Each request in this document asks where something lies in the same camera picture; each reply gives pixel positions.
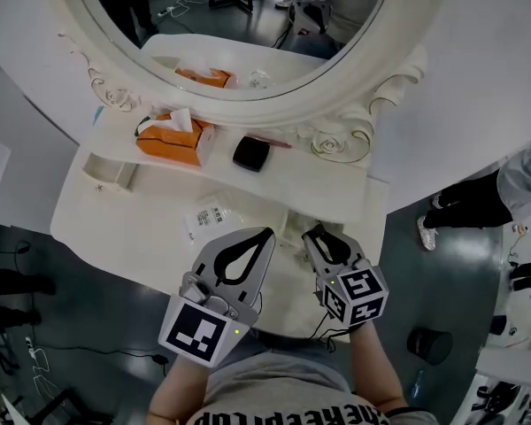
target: white vanity table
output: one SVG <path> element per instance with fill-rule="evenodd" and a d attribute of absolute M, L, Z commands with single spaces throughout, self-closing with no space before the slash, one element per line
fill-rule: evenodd
<path fill-rule="evenodd" d="M 343 225 L 379 262 L 388 185 L 367 175 L 377 116 L 383 104 L 401 102 L 408 82 L 423 79 L 427 58 L 417 44 L 441 0 L 379 0 L 328 61 L 204 35 L 155 35 L 138 50 L 99 0 L 51 1 L 72 51 L 87 61 L 91 88 L 110 107 L 75 156 L 51 234 L 95 267 L 173 294 L 197 255 L 183 216 L 197 200 L 227 193 L 245 228 L 267 226 L 277 236 L 263 304 L 254 305 L 262 310 L 257 328 L 310 336 L 325 310 L 312 294 L 315 275 L 302 248 L 283 237 L 288 212 Z M 180 61 L 234 72 L 241 86 L 191 81 L 175 73 Z M 255 72 L 270 83 L 253 86 L 248 76 Z M 180 108 L 216 125 L 200 168 L 135 145 L 144 116 Z M 261 172 L 245 171 L 232 155 L 247 133 L 292 148 L 271 147 Z M 116 171 L 134 170 L 129 190 L 99 182 L 102 175 L 91 177 L 88 167 L 86 174 L 91 156 Z M 327 328 L 329 322 L 319 332 Z"/>
<path fill-rule="evenodd" d="M 198 255 L 189 247 L 183 216 L 197 199 L 217 191 L 228 192 L 246 228 L 271 227 L 280 234 L 289 208 L 345 222 L 343 231 L 378 263 L 388 185 L 367 177 L 364 169 L 272 147 L 268 165 L 254 174 L 231 160 L 230 151 L 243 132 L 225 130 L 218 131 L 207 166 L 197 169 L 143 154 L 134 144 L 137 121 L 137 115 L 104 110 L 65 180 L 51 234 L 89 264 L 164 293 L 176 293 L 182 275 Z M 122 129 L 120 139 L 111 131 L 114 128 Z M 90 152 L 138 164 L 130 190 L 99 189 L 82 171 Z M 262 287 L 257 327 L 285 336 L 310 336 L 325 314 L 312 295 L 314 278 L 309 264 L 278 237 Z M 330 327 L 326 321 L 320 331 Z"/>

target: white wall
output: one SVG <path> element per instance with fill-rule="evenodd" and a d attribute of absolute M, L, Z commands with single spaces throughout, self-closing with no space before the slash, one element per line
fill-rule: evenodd
<path fill-rule="evenodd" d="M 11 151 L 0 181 L 0 224 L 49 233 L 77 145 L 1 69 L 0 143 Z"/>
<path fill-rule="evenodd" d="M 394 211 L 531 139 L 531 0 L 445 0 L 427 78 L 378 123 L 372 173 Z"/>
<path fill-rule="evenodd" d="M 60 38 L 49 0 L 0 0 L 0 66 L 23 93 L 81 142 L 101 104 L 89 87 L 87 63 Z"/>
<path fill-rule="evenodd" d="M 0 0 L 0 65 L 75 140 L 98 107 L 47 0 Z M 531 139 L 531 0 L 446 0 L 424 41 L 427 78 L 378 124 L 372 174 L 393 211 Z"/>

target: black cable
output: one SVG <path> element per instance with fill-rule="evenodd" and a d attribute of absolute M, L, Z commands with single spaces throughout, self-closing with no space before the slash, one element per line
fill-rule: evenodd
<path fill-rule="evenodd" d="M 291 23 L 289 23 L 289 27 L 287 27 L 287 30 L 285 31 L 285 36 L 283 36 L 283 39 L 281 39 L 280 43 L 277 45 L 275 49 L 281 49 L 281 46 L 284 42 L 287 41 L 287 38 L 289 37 L 289 30 L 291 29 Z"/>
<path fill-rule="evenodd" d="M 132 356 L 135 358 L 150 358 L 154 356 L 154 354 L 133 354 L 132 352 L 126 352 L 122 350 L 102 351 L 102 350 L 96 350 L 95 348 L 88 348 L 87 346 L 53 346 L 51 344 L 42 344 L 39 342 L 34 342 L 34 346 L 36 347 L 41 346 L 42 348 L 47 348 L 48 350 L 56 350 L 56 351 L 90 351 L 90 352 L 95 352 L 96 354 L 102 354 L 103 356 L 109 356 L 111 354 L 126 354 L 127 356 Z"/>
<path fill-rule="evenodd" d="M 264 306 L 264 299 L 262 298 L 262 292 L 260 291 L 258 293 L 259 295 L 259 312 L 258 312 L 258 315 L 260 315 L 262 313 L 262 307 Z"/>
<path fill-rule="evenodd" d="M 19 246 L 21 244 L 25 244 L 26 246 L 25 247 L 22 247 L 22 248 L 19 248 Z M 19 241 L 17 244 L 16 244 L 16 247 L 14 249 L 13 252 L 11 252 L 11 254 L 13 254 L 14 256 L 14 266 L 16 267 L 16 271 L 18 271 L 19 274 L 21 275 L 24 275 L 20 270 L 19 270 L 19 265 L 18 265 L 18 255 L 19 254 L 24 254 L 24 253 L 28 253 L 29 250 L 31 249 L 31 246 L 32 244 L 29 243 L 28 241 Z M 30 310 L 32 312 L 35 312 L 35 296 L 34 296 L 34 293 L 29 293 L 29 297 L 30 297 Z M 54 346 L 54 345 L 51 345 L 51 344 L 41 344 L 39 342 L 37 342 L 37 336 L 35 334 L 35 326 L 32 324 L 32 340 L 33 340 L 33 344 L 34 346 L 41 346 L 42 348 L 47 348 L 48 350 L 56 350 L 56 351 L 74 351 L 74 350 L 77 350 L 77 351 L 89 351 L 89 352 L 94 352 L 96 354 L 101 354 L 101 355 L 104 355 L 104 356 L 108 356 L 108 355 L 111 355 L 111 354 L 124 354 L 126 356 L 131 356 L 131 357 L 134 357 L 134 358 L 151 358 L 151 360 L 153 360 L 156 364 L 159 364 L 159 365 L 162 365 L 164 367 L 164 372 L 165 372 L 165 364 L 168 364 L 169 363 L 169 359 L 166 358 L 165 356 L 162 356 L 161 354 L 133 354 L 132 352 L 126 352 L 124 350 L 112 350 L 112 351 L 101 351 L 101 350 L 96 350 L 95 348 L 88 348 L 87 346 Z M 150 351 L 155 351 L 153 349 L 150 349 L 150 350 L 140 350 L 140 349 L 134 349 L 134 348 L 130 348 L 129 349 L 130 351 L 139 351 L 139 352 L 150 352 Z"/>
<path fill-rule="evenodd" d="M 127 352 L 123 350 L 112 350 L 112 351 L 101 351 L 95 348 L 88 348 L 87 346 L 54 346 L 51 344 L 41 344 L 34 341 L 35 347 L 46 348 L 48 350 L 54 351 L 89 351 L 95 354 L 101 354 L 103 356 L 110 356 L 112 354 L 124 354 L 126 356 L 131 356 L 133 358 L 150 358 L 156 364 L 163 366 L 163 373 L 165 375 L 165 365 L 169 363 L 169 359 L 161 354 L 133 354 L 132 352 Z"/>
<path fill-rule="evenodd" d="M 278 42 L 278 41 L 279 41 L 284 35 L 287 35 L 287 34 L 289 33 L 289 30 L 290 30 L 290 29 L 291 29 L 291 24 L 289 23 L 289 26 L 286 28 L 286 30 L 285 30 L 285 31 L 280 35 L 280 37 L 277 38 L 277 39 L 275 40 L 275 42 L 273 43 L 273 45 L 272 45 L 272 49 L 275 47 L 275 44 L 277 44 L 277 42 Z"/>
<path fill-rule="evenodd" d="M 14 253 L 25 253 L 25 252 L 0 251 L 0 254 L 6 254 L 6 255 L 13 255 Z"/>
<path fill-rule="evenodd" d="M 185 30 L 187 30 L 189 33 L 191 34 L 195 34 L 195 32 L 193 30 L 191 30 L 187 25 L 183 24 L 182 22 L 180 22 L 179 20 L 177 20 L 178 18 L 174 18 L 174 17 L 171 17 L 171 20 L 173 22 L 175 22 L 176 24 L 179 24 L 180 26 L 182 26 L 183 28 L 185 28 Z"/>
<path fill-rule="evenodd" d="M 311 335 L 310 337 L 306 338 L 305 340 L 312 340 L 312 339 L 315 337 L 315 334 L 316 334 L 317 332 L 319 332 L 319 329 L 320 329 L 320 327 L 322 326 L 322 323 L 325 322 L 325 319 L 327 318 L 327 316 L 328 316 L 328 312 L 326 312 L 326 313 L 325 313 L 325 316 L 322 317 L 322 320 L 320 320 L 319 325 L 317 326 L 317 328 L 315 329 L 315 331 L 312 333 L 312 335 Z"/>

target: tissue box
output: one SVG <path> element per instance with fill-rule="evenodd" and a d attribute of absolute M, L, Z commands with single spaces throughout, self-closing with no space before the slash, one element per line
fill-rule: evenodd
<path fill-rule="evenodd" d="M 204 83 L 205 85 L 211 85 L 212 87 L 218 87 L 220 89 L 226 87 L 228 79 L 234 76 L 228 71 L 222 71 L 221 69 L 214 68 L 209 69 L 210 75 L 202 75 L 200 73 L 197 73 L 196 71 L 193 71 L 192 69 L 181 68 L 177 68 L 175 72 L 178 75 L 182 75 L 183 77 L 191 79 L 192 81 Z"/>
<path fill-rule="evenodd" d="M 169 115 L 160 115 L 156 120 L 169 120 Z M 193 132 L 174 131 L 165 127 L 150 126 L 137 135 L 135 144 L 151 156 L 167 158 L 203 166 L 211 152 L 214 141 L 214 126 L 204 121 L 191 119 Z"/>

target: ornate mirror frame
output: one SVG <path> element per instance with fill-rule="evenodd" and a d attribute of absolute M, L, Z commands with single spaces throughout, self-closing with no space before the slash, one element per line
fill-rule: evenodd
<path fill-rule="evenodd" d="M 254 128 L 342 118 L 358 103 L 373 113 L 366 94 L 394 75 L 421 40 L 441 1 L 382 0 L 363 32 L 314 72 L 270 89 L 225 90 L 180 77 L 141 55 L 97 0 L 51 0 L 65 34 L 88 59 L 95 75 L 91 80 L 117 84 L 111 90 L 116 90 L 114 100 L 126 101 L 119 103 L 122 110 L 141 101 L 171 109 L 188 107 L 194 116 L 214 124 Z"/>

